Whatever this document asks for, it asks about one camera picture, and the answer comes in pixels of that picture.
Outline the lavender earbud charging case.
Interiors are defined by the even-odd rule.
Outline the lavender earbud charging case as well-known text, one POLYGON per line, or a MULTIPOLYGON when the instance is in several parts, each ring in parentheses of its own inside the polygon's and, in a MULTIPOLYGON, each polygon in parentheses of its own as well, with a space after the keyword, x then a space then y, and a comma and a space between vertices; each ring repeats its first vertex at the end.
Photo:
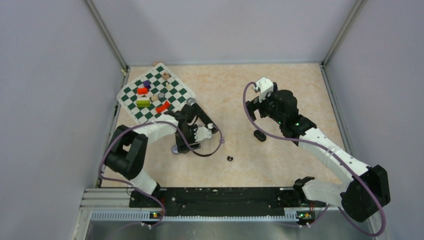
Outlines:
POLYGON ((178 146, 177 146, 177 145, 174 145, 174 146, 171 148, 171 151, 172 151, 172 153, 173 153, 174 155, 179 155, 179 154, 180 154, 180 151, 179 151, 179 149, 178 149, 178 146))

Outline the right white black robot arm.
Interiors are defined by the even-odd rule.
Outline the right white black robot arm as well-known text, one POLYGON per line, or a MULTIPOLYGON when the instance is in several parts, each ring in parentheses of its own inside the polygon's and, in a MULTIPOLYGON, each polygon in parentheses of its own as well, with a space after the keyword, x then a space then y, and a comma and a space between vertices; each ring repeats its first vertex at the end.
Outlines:
POLYGON ((304 177, 295 183, 293 200, 299 206, 319 201, 340 208, 356 222, 375 213, 385 219, 383 207, 391 201, 388 173, 370 166, 331 141, 309 118, 301 115, 297 99, 289 90, 253 86, 259 95, 243 108, 252 125, 264 135, 294 143, 330 170, 340 183, 304 177))

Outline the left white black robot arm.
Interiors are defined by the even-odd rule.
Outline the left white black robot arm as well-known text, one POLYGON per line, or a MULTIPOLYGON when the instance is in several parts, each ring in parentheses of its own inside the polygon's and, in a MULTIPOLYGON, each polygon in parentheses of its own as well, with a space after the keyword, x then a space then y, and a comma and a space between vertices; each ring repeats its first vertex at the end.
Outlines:
POLYGON ((166 136, 175 137, 173 152, 193 152, 199 157, 201 142, 218 132, 217 125, 198 106, 185 105, 178 111, 166 111, 158 118, 128 127, 120 125, 114 132, 103 164, 124 177, 124 182, 142 191, 141 200, 149 207, 160 202, 159 184, 144 169, 147 147, 166 136))

